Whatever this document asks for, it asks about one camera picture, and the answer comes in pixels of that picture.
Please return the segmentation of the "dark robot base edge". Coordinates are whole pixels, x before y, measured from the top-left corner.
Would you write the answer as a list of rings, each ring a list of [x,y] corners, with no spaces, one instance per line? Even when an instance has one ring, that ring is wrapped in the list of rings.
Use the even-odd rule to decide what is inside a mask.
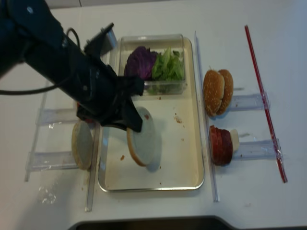
[[[81,222],[71,230],[234,230],[215,217],[151,218]]]

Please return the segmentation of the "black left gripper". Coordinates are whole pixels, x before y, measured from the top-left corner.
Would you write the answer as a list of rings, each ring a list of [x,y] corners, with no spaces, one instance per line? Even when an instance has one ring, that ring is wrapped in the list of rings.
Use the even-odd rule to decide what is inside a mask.
[[[84,57],[76,63],[77,102],[93,114],[102,126],[142,130],[142,118],[131,96],[142,96],[144,80],[138,76],[117,76],[109,65]]]

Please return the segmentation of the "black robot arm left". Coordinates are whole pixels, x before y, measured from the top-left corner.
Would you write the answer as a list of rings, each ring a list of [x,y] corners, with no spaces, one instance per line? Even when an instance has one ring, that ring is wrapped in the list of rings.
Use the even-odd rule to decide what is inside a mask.
[[[103,127],[140,132],[142,118],[132,96],[142,95],[144,81],[118,76],[102,62],[105,46],[116,42],[113,24],[101,29],[84,49],[72,41],[43,0],[3,0],[0,3],[0,73],[26,63],[75,100],[81,120]]]

